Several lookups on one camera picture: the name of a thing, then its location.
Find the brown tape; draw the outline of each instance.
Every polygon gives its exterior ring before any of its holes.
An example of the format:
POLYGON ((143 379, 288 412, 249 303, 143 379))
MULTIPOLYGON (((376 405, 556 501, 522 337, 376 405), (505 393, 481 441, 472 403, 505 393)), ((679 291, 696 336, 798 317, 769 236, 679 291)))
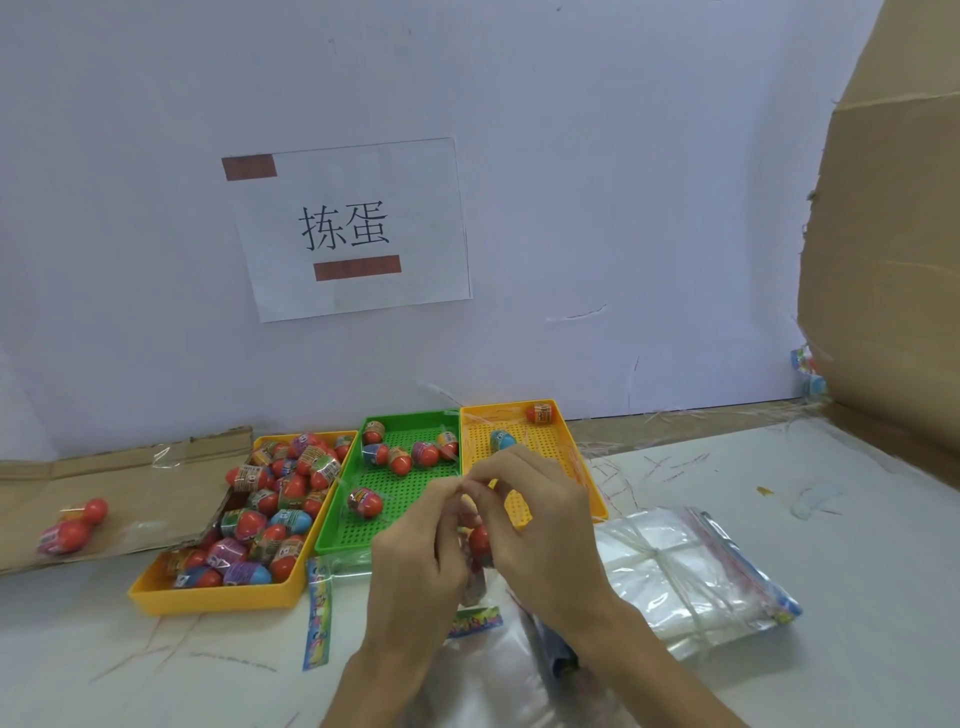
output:
POLYGON ((224 157, 224 172, 227 182, 239 180, 263 180, 276 177, 273 155, 249 155, 248 157, 224 157))
POLYGON ((381 255, 379 257, 358 257, 354 260, 336 260, 329 263, 314 263, 313 272, 317 281, 358 279, 365 276, 401 273, 400 256, 381 255))

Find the left hand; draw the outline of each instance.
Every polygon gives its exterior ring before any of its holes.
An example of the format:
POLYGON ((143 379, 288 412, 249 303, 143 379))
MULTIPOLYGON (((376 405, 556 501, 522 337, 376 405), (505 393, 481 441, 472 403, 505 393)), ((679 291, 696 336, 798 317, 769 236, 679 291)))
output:
POLYGON ((462 515, 460 484, 459 477, 430 481, 406 513, 373 538, 360 653, 383 669, 409 675, 409 697, 443 645, 467 584, 457 525, 461 519, 476 521, 476 515, 462 515))

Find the right hand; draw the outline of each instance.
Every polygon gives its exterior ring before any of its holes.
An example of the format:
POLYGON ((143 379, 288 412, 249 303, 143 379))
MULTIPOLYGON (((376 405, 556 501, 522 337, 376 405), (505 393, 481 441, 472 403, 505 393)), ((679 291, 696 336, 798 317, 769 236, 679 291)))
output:
POLYGON ((560 463, 513 445, 476 463, 463 489, 487 527, 494 565, 524 608, 571 644, 585 626, 615 609, 619 599, 597 553, 587 489, 567 477, 560 463), (533 515, 522 531, 504 509, 511 490, 533 515))

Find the finger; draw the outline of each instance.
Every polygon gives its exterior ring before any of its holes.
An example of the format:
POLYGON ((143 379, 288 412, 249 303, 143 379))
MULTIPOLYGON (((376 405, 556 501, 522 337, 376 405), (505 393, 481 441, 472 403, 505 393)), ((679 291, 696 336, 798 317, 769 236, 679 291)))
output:
POLYGON ((554 487, 549 478, 514 452, 515 449, 522 449, 522 446, 510 446, 495 452, 486 460, 474 463, 465 478, 480 482, 490 482, 494 478, 506 480, 523 496, 531 510, 534 510, 550 498, 550 492, 554 487))
POLYGON ((427 483, 426 488, 414 504, 407 508, 402 518, 417 529, 432 533, 440 522, 444 505, 460 490, 460 478, 438 477, 427 483))
POLYGON ((476 528, 482 523, 480 520, 480 514, 477 513, 477 507, 474 505, 473 501, 470 500, 470 497, 467 495, 460 496, 459 500, 457 498, 453 499, 453 502, 456 506, 456 513, 460 521, 460 525, 463 528, 476 528))
POLYGON ((503 507, 503 499, 494 490, 475 480, 465 480, 464 491, 477 504, 480 518, 483 519, 483 524, 487 527, 487 535, 490 536, 491 547, 495 547, 494 544, 506 545, 511 540, 519 538, 514 525, 510 523, 510 516, 503 507))
POLYGON ((444 512, 437 524, 437 564, 441 576, 459 580, 467 571, 467 560, 460 548, 457 514, 444 512))
POLYGON ((556 478, 558 475, 566 475, 563 466, 556 460, 544 457, 539 452, 533 452, 528 448, 517 448, 514 453, 517 457, 527 463, 538 473, 546 475, 549 478, 556 478))

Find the hand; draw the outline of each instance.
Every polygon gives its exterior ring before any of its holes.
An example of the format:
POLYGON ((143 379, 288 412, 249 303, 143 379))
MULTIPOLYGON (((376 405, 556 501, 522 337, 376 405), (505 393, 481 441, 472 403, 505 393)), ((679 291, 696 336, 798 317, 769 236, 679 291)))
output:
POLYGON ((423 495, 373 537, 367 633, 361 651, 420 685, 453 623, 467 584, 457 524, 460 478, 432 480, 423 495))
POLYGON ((487 527, 496 568, 523 606, 577 649, 583 628, 606 619, 619 602, 597 553, 587 490, 556 460, 523 445, 476 463, 463 488, 487 527), (533 515, 521 532, 503 507, 511 490, 533 515))

